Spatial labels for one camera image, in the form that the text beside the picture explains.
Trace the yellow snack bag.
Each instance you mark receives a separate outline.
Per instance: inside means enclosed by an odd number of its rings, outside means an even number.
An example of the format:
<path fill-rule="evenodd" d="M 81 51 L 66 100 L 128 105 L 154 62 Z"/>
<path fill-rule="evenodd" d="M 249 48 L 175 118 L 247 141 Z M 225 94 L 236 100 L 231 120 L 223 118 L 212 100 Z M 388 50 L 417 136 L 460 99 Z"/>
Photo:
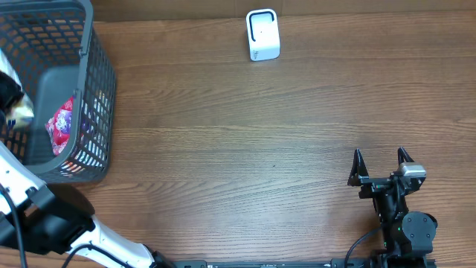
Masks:
<path fill-rule="evenodd" d="M 1 111 L 1 123 L 6 125 L 8 129 L 27 127 L 34 119 L 33 103 L 23 89 L 18 74 L 3 51 L 1 51 L 1 72 L 12 77 L 21 86 L 22 91 L 25 93 L 23 98 L 12 106 L 7 115 L 4 115 Z"/>

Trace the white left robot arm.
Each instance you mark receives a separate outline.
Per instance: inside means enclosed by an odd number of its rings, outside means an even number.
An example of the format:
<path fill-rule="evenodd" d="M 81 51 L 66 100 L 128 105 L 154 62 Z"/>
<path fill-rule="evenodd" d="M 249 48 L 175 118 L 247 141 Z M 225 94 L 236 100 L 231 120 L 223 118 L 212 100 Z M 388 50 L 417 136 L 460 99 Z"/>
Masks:
<path fill-rule="evenodd" d="M 102 224 L 92 204 L 70 185 L 48 185 L 1 146 L 1 245 L 26 253 L 80 255 L 105 267 L 171 267 L 147 246 Z"/>

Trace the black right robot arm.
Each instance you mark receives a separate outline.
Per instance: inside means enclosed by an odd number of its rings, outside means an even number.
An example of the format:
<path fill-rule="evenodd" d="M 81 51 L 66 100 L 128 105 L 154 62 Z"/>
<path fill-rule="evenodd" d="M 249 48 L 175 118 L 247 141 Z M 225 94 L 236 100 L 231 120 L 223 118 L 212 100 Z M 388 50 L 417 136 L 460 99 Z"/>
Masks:
<path fill-rule="evenodd" d="M 426 255 L 433 252 L 438 222 L 420 211 L 410 211 L 405 197 L 418 191 L 427 172 L 404 147 L 397 150 L 398 168 L 387 178 L 371 178 L 359 149 L 355 150 L 347 184 L 359 187 L 361 199 L 371 199 L 380 226 L 361 236 L 347 251 L 344 267 L 435 267 Z M 351 254 L 364 240 L 381 232 L 384 248 L 352 263 Z"/>

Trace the purple red snack pack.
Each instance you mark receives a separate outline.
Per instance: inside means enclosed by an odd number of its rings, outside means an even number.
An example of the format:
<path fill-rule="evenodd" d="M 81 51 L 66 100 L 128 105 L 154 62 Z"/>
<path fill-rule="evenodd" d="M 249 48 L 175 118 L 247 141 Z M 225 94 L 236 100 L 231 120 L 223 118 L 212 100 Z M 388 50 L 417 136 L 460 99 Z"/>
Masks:
<path fill-rule="evenodd" d="M 45 124 L 55 156 L 65 149 L 71 134 L 71 119 L 74 98 L 70 97 Z"/>

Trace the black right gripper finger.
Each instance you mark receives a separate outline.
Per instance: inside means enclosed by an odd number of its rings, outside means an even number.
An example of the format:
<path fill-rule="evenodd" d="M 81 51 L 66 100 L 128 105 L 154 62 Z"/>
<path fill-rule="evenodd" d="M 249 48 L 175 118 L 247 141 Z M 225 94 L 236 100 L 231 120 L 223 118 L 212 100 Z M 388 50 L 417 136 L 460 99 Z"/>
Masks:
<path fill-rule="evenodd" d="M 347 184 L 349 186 L 362 186 L 363 181 L 369 179 L 369 173 L 363 160 L 360 149 L 355 149 L 353 166 Z"/>
<path fill-rule="evenodd" d="M 414 160 L 410 157 L 410 155 L 408 154 L 408 152 L 406 151 L 404 147 L 398 148 L 397 159 L 398 159 L 399 165 L 406 162 L 414 162 Z"/>

